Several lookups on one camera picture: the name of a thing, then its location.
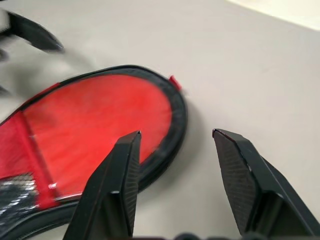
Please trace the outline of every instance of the black mesh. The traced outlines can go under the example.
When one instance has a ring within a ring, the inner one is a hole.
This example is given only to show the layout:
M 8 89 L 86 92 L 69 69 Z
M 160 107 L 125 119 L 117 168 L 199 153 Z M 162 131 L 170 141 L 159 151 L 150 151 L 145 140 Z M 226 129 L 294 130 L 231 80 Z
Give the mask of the black mesh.
M 35 180 L 29 173 L 0 180 L 0 233 L 36 211 L 37 195 Z

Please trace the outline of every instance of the gray floor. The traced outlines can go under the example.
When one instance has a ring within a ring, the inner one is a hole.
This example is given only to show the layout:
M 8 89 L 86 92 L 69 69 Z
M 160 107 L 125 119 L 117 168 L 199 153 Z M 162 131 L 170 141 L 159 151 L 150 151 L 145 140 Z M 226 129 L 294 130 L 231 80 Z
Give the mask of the gray floor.
M 135 235 L 239 235 L 222 184 L 213 128 L 249 138 L 320 219 L 319 33 L 224 0 L 10 0 L 65 45 L 46 55 L 23 41 L 5 47 L 4 119 L 65 78 L 136 64 L 184 88 L 190 125 L 170 169 L 138 197 Z M 66 227 L 33 240 L 60 240 Z

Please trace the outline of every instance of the red fabric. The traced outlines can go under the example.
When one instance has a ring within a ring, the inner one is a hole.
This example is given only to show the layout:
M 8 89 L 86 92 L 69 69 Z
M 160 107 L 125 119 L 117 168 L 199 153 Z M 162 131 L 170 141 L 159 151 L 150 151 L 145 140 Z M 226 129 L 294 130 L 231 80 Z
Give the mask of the red fabric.
M 151 82 L 107 75 L 54 90 L 24 115 L 59 196 L 65 197 L 82 193 L 116 141 L 137 130 L 143 162 L 167 135 L 172 109 Z
M 24 115 L 15 113 L 0 126 L 0 179 L 32 173 L 39 192 L 37 204 L 47 209 L 56 203 L 40 160 Z
M 18 118 L 13 115 L 0 126 L 0 179 L 31 172 L 29 156 L 16 126 Z

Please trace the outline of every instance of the black rubber edge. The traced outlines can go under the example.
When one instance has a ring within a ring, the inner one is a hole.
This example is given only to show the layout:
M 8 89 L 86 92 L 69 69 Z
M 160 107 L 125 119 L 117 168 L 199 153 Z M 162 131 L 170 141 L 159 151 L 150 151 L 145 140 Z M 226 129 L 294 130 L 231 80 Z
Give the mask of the black rubber edge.
M 172 119 L 168 134 L 162 140 L 158 149 L 150 155 L 140 167 L 139 192 L 141 192 L 157 180 L 172 163 L 181 148 L 188 125 L 188 108 L 180 91 L 176 89 L 176 87 L 167 78 L 150 69 L 137 65 L 121 65 L 69 78 L 60 82 L 57 86 L 48 88 L 47 91 L 45 90 L 31 100 L 25 102 L 8 118 L 0 123 L 0 126 L 10 119 L 15 113 L 25 110 L 28 106 L 61 87 L 72 84 L 73 82 L 105 75 L 128 75 L 145 79 L 159 87 L 168 97 L 171 104 Z M 17 224 L 8 229 L 8 231 L 2 233 L 0 235 L 0 239 L 24 240 L 67 224 L 72 218 L 78 201 L 78 199 L 65 199 L 59 201 L 61 203 L 60 206 L 41 210 L 29 215 L 17 222 Z

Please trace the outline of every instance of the red mesh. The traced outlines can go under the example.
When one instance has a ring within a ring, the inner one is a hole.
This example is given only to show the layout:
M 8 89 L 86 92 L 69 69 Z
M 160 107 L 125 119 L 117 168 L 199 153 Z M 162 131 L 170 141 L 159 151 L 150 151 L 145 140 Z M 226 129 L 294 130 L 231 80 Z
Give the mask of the red mesh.
M 16 114 L 0 126 L 0 179 L 31 172 L 28 154 L 19 138 Z
M 39 192 L 36 204 L 47 209 L 56 203 L 45 169 L 23 114 L 15 113 L 0 126 L 0 179 L 31 173 Z

